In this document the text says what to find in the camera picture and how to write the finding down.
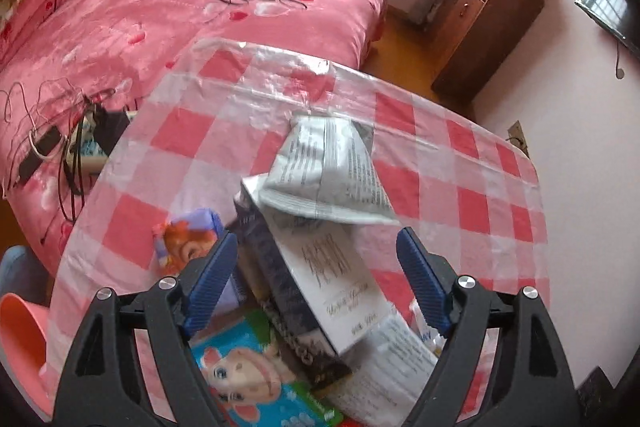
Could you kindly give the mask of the orange plastic trash bin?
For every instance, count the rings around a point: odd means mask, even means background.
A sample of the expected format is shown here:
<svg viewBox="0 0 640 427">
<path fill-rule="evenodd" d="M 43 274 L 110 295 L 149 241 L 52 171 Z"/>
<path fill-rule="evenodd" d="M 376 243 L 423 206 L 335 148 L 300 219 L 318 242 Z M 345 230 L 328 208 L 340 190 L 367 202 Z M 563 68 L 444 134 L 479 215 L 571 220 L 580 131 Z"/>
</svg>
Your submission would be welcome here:
<svg viewBox="0 0 640 427">
<path fill-rule="evenodd" d="M 49 309 L 19 295 L 1 297 L 1 366 L 28 413 L 48 423 L 53 403 L 43 373 L 47 362 Z"/>
</svg>

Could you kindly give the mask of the white black carton box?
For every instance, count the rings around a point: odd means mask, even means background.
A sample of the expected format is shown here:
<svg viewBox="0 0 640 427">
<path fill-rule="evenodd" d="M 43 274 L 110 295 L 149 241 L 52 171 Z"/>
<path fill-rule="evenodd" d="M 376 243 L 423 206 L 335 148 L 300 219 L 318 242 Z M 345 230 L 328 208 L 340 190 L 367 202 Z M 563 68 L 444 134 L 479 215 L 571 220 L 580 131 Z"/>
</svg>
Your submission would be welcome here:
<svg viewBox="0 0 640 427">
<path fill-rule="evenodd" d="M 343 361 L 392 312 L 343 225 L 273 209 L 259 197 L 263 174 L 234 199 L 254 295 L 314 391 L 344 381 Z"/>
</svg>

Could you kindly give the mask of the blue cartoon sheep packet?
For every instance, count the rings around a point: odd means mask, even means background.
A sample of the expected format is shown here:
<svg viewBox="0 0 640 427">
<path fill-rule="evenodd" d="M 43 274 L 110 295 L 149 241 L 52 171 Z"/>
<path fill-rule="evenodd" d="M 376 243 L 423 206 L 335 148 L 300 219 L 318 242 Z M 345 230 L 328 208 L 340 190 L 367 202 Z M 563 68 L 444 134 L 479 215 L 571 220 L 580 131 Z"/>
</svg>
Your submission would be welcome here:
<svg viewBox="0 0 640 427">
<path fill-rule="evenodd" d="M 209 392 L 232 426 L 338 426 L 343 414 L 316 398 L 267 315 L 242 317 L 191 343 Z"/>
</svg>

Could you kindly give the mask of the red white checkered tablecloth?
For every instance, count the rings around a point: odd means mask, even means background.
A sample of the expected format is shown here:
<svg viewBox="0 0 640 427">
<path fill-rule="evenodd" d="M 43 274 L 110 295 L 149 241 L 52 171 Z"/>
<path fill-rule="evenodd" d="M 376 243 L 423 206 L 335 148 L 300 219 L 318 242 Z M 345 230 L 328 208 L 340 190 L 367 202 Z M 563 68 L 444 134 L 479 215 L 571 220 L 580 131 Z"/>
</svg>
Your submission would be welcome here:
<svg viewBox="0 0 640 427">
<path fill-rule="evenodd" d="M 44 389 L 55 393 L 101 287 L 136 293 L 158 277 L 152 231 L 198 209 L 234 219 L 246 176 L 267 172 L 293 115 L 356 120 L 401 225 L 495 291 L 550 295 L 538 174 L 516 147 L 451 110 L 317 57 L 224 39 L 191 44 L 164 70 L 70 231 L 56 273 Z"/>
</svg>

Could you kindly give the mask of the printed paper leaflet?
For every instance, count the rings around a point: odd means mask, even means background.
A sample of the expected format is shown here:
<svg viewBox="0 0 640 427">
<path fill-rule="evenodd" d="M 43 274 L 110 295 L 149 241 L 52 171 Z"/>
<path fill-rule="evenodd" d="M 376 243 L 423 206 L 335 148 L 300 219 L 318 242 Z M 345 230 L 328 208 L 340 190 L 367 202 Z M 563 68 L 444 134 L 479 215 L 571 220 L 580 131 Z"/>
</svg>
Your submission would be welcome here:
<svg viewBox="0 0 640 427">
<path fill-rule="evenodd" d="M 352 375 L 329 403 L 366 426 L 400 426 L 432 375 L 437 358 L 396 311 L 343 355 Z"/>
</svg>

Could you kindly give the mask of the purple cartoon girl box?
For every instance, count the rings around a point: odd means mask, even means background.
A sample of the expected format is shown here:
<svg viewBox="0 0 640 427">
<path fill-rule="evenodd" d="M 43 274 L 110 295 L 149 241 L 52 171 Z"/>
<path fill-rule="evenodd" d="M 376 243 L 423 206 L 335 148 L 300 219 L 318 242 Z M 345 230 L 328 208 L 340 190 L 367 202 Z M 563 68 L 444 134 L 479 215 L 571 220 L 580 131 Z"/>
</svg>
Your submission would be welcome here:
<svg viewBox="0 0 640 427">
<path fill-rule="evenodd" d="M 160 273 L 178 275 L 196 258 L 205 257 L 224 233 L 214 210 L 198 208 L 152 228 L 153 246 Z"/>
</svg>

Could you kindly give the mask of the black smartphone on bed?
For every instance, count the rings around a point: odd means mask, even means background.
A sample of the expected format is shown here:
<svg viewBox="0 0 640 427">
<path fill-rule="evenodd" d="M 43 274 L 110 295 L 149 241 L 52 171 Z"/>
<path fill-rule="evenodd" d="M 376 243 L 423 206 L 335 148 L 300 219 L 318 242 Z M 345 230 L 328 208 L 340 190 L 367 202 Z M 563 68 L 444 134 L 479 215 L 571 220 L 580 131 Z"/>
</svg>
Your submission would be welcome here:
<svg viewBox="0 0 640 427">
<path fill-rule="evenodd" d="M 45 161 L 54 156 L 55 147 L 60 144 L 62 134 L 58 127 L 52 126 L 40 138 L 36 137 L 35 131 L 29 132 L 27 139 L 29 151 L 17 170 L 17 184 L 21 186 L 30 180 Z"/>
</svg>

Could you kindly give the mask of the brown wooden cabinet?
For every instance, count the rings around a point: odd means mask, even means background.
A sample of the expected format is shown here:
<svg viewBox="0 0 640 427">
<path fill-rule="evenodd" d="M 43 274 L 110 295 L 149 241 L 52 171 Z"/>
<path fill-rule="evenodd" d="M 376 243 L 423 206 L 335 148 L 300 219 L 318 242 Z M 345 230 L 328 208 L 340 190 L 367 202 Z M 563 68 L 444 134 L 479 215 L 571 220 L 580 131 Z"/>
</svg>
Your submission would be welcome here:
<svg viewBox="0 0 640 427">
<path fill-rule="evenodd" d="M 471 103 L 543 8 L 544 0 L 442 0 L 426 31 L 432 91 Z"/>
</svg>

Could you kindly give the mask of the black power adapter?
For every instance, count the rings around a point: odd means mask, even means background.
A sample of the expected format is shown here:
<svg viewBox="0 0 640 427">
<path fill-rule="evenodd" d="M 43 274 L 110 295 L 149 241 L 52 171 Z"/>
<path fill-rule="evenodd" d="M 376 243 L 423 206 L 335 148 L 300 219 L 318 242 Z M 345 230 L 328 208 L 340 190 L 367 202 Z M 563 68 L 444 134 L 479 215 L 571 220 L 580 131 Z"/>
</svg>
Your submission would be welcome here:
<svg viewBox="0 0 640 427">
<path fill-rule="evenodd" d="M 93 111 L 93 138 L 101 150 L 110 156 L 122 134 L 130 124 L 130 118 L 125 109 L 107 110 L 97 105 Z"/>
</svg>

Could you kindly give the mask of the white power strip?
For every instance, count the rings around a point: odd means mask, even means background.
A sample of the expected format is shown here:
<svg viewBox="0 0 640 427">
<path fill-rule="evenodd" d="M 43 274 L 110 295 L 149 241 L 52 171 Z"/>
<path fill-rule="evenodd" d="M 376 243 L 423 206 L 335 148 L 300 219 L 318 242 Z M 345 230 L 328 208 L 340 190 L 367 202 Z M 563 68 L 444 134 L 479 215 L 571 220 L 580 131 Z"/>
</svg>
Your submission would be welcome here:
<svg viewBox="0 0 640 427">
<path fill-rule="evenodd" d="M 94 118 L 93 110 L 82 117 L 76 124 L 70 142 L 65 152 L 65 168 L 68 173 L 81 172 L 87 174 L 99 174 L 105 166 L 107 156 L 98 143 L 94 141 L 93 129 Z M 130 118 L 130 122 L 137 116 L 136 110 L 126 110 Z"/>
</svg>

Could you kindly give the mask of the blue padded stool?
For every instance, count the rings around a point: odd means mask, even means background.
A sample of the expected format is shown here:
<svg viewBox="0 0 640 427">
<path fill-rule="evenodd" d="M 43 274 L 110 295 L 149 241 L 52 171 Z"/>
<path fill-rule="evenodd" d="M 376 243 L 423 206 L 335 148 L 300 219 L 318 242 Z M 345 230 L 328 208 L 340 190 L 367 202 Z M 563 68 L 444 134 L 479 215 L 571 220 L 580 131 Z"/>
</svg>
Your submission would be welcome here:
<svg viewBox="0 0 640 427">
<path fill-rule="evenodd" d="M 0 295 L 6 294 L 15 294 L 39 306 L 49 306 L 50 274 L 27 246 L 12 246 L 2 256 Z"/>
</svg>

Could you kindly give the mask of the wall socket with plug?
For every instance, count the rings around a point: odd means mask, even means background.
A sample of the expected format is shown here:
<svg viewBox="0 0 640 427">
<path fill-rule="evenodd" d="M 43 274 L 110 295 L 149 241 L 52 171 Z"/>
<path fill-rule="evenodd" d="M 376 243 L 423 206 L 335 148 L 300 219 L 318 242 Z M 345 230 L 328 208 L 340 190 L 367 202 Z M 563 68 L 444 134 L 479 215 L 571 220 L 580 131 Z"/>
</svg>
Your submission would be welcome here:
<svg viewBox="0 0 640 427">
<path fill-rule="evenodd" d="M 528 144 L 521 123 L 517 120 L 508 129 L 506 141 L 516 146 L 525 156 L 529 156 Z"/>
</svg>

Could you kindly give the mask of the newspaper sheet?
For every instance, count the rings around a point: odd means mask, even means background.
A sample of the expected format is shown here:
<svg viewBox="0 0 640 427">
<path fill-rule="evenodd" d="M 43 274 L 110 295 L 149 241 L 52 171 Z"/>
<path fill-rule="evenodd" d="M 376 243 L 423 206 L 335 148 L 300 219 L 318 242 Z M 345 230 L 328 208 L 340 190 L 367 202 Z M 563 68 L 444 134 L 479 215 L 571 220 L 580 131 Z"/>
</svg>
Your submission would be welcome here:
<svg viewBox="0 0 640 427">
<path fill-rule="evenodd" d="M 259 190 L 274 209 L 346 225 L 393 225 L 396 213 L 351 120 L 296 115 Z"/>
</svg>

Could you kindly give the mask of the pink bed with heart bedspread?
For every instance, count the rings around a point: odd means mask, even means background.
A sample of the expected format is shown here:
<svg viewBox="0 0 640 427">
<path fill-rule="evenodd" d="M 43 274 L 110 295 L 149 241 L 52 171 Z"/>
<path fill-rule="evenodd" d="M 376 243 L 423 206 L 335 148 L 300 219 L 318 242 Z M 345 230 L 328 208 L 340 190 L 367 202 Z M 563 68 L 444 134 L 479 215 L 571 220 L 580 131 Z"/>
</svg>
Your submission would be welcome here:
<svg viewBox="0 0 640 427">
<path fill-rule="evenodd" d="M 67 0 L 1 69 L 1 191 L 26 242 L 50 273 L 70 216 L 57 160 L 24 185 L 17 170 L 56 126 L 67 134 L 87 100 L 140 105 L 181 50 L 200 37 L 275 46 L 359 68 L 381 37 L 387 0 Z"/>
</svg>

